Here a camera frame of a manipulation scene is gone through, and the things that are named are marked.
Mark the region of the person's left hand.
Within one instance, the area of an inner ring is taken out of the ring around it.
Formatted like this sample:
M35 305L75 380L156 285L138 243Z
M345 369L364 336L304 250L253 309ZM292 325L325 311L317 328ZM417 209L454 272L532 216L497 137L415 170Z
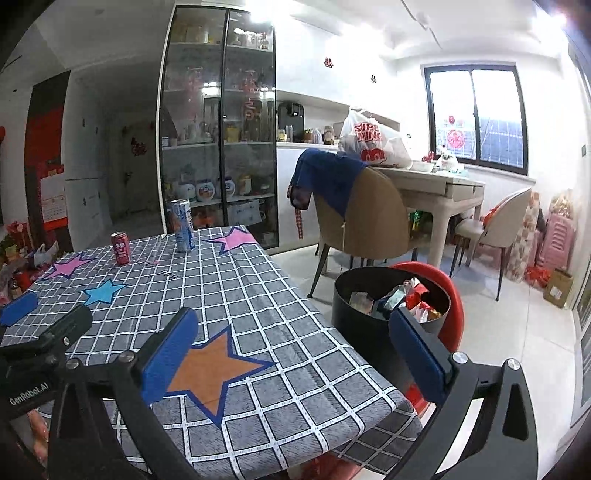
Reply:
M47 465L49 429L44 418L37 410L27 413L27 418L32 431L32 452L43 466Z

